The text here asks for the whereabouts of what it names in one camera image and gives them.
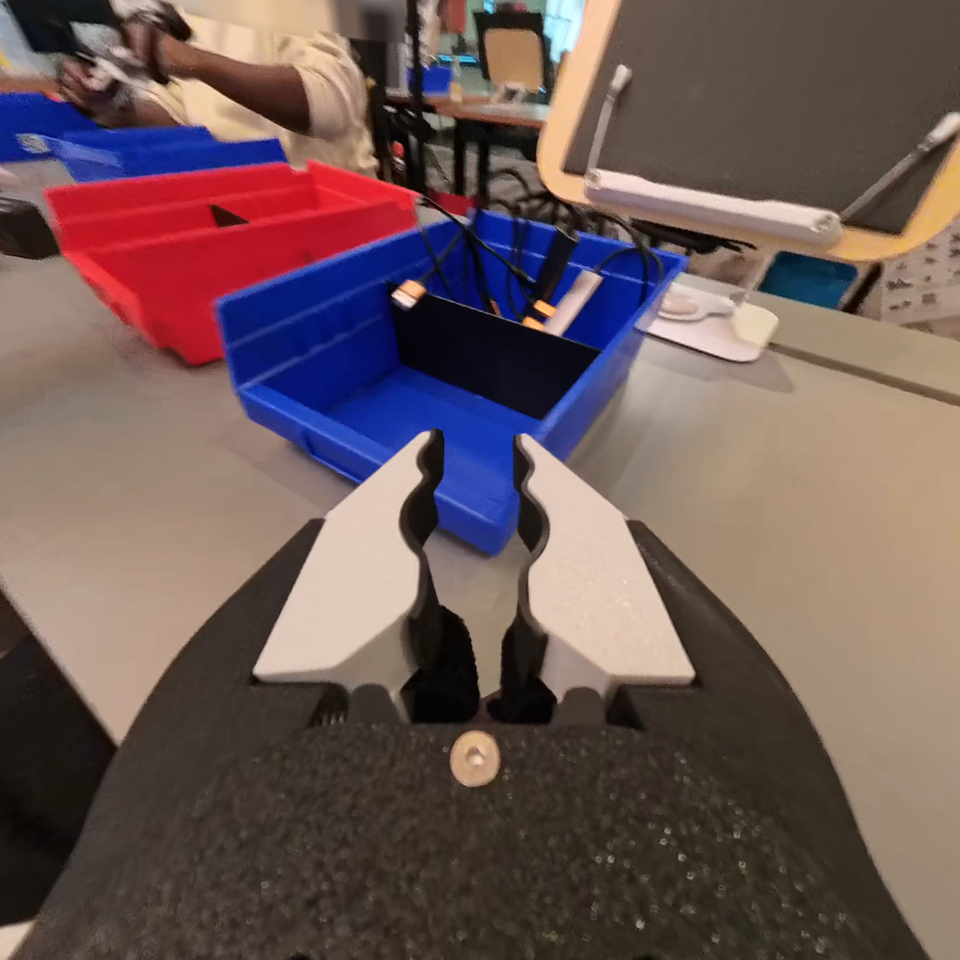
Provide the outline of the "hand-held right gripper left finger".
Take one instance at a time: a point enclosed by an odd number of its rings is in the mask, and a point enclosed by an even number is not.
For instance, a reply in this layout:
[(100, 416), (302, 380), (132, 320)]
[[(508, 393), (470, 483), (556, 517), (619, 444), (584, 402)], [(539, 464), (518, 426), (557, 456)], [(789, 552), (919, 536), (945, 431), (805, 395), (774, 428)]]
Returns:
[(423, 431), (326, 515), (253, 666), (264, 685), (386, 691), (408, 721), (443, 615), (425, 545), (438, 526), (445, 437)]

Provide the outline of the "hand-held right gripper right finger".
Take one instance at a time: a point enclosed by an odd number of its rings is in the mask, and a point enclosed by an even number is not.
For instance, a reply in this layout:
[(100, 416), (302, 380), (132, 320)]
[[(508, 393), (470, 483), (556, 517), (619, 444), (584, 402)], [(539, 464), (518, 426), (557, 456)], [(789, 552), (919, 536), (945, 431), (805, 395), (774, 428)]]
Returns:
[(626, 515), (531, 435), (513, 440), (518, 534), (529, 558), (513, 621), (515, 677), (560, 704), (587, 691), (687, 690), (693, 663)]

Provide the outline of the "blue plastic bin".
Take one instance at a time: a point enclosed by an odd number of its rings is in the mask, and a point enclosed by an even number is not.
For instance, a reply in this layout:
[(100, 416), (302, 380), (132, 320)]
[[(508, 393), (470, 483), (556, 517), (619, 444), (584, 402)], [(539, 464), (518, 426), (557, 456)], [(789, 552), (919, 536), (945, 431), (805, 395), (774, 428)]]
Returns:
[(99, 127), (71, 103), (39, 92), (1, 95), (1, 162), (42, 162), (52, 157), (48, 141)]
[[(512, 217), (478, 212), (468, 225), (479, 244), (508, 258)], [(551, 225), (535, 222), (530, 264)], [(556, 290), (556, 304), (579, 273), (621, 247), (586, 233)], [(543, 420), (536, 420), (415, 372), (400, 361), (389, 288), (418, 277), (428, 259), (416, 228), (227, 295), (217, 304), (224, 359), (247, 416), (346, 479), (368, 479), (414, 437), (438, 429), (445, 444), (436, 492), (439, 527), (495, 556), (517, 529), (514, 438), (528, 434), (567, 460), (627, 378), (670, 284), (687, 258), (655, 249), (666, 269), (640, 301), (622, 285), (605, 306), (585, 312), (566, 339), (600, 355)], [(506, 271), (486, 261), (486, 278), (504, 319)]]

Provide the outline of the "silver USB hub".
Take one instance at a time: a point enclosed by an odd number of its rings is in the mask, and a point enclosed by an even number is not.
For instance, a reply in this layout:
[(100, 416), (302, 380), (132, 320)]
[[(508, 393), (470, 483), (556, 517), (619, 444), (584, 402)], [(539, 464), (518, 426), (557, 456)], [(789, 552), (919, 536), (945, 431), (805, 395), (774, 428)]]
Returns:
[(594, 307), (606, 306), (619, 287), (638, 285), (639, 300), (644, 301), (650, 284), (656, 287), (666, 276), (666, 267), (654, 250), (647, 246), (621, 246), (606, 254), (594, 266), (579, 272), (572, 285), (544, 315), (539, 329), (548, 335), (565, 338), (582, 315)]

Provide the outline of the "black bin divider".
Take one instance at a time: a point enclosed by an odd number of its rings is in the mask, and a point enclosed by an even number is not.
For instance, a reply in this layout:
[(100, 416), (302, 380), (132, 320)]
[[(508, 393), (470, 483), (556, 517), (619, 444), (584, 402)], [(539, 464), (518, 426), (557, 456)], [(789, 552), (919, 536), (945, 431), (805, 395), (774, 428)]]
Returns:
[(462, 303), (389, 288), (400, 363), (542, 421), (593, 366), (598, 349)]

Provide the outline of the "red plastic bin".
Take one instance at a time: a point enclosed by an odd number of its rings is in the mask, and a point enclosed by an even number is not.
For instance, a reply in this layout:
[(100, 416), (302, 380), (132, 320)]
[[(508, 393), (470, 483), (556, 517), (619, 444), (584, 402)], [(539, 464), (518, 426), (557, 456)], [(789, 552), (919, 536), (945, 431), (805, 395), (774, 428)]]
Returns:
[(62, 254), (100, 302), (190, 366), (219, 361), (221, 297), (416, 226), (417, 194), (310, 162), (49, 188)]

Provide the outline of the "teal crate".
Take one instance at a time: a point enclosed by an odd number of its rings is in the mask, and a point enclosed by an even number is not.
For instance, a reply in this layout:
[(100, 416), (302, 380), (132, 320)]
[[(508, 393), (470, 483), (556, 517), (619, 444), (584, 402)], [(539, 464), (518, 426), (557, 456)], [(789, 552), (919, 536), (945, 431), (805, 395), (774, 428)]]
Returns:
[(858, 273), (858, 267), (849, 263), (783, 251), (772, 259), (758, 291), (836, 309), (858, 279)]

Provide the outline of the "white bar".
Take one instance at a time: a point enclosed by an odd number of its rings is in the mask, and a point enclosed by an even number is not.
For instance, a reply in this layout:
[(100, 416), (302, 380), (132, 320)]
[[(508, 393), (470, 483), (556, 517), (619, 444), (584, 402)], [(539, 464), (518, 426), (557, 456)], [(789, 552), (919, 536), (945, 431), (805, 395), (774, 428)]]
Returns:
[(753, 200), (658, 183), (640, 176), (588, 169), (584, 194), (607, 206), (644, 213), (647, 220), (664, 217), (797, 241), (833, 245), (843, 234), (839, 214), (831, 210), (775, 199)]

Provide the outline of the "black case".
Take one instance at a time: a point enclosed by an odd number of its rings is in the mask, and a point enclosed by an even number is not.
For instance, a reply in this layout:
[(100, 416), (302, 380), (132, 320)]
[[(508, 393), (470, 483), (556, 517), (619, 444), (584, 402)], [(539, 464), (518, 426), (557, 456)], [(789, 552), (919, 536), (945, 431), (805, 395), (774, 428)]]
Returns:
[(21, 198), (1, 197), (1, 255), (27, 260), (57, 258), (61, 249), (42, 211)]

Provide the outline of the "black panel wooden edge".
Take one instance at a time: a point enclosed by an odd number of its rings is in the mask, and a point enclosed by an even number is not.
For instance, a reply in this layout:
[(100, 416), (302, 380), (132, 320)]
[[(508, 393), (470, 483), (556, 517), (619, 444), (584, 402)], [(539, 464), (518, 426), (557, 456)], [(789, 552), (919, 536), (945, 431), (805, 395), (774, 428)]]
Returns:
[(631, 80), (599, 170), (839, 214), (944, 114), (958, 113), (958, 2), (585, 2), (536, 155), (562, 200), (774, 253), (891, 260), (958, 218), (958, 136), (843, 222), (829, 246), (650, 221), (592, 200), (584, 176), (618, 65)]

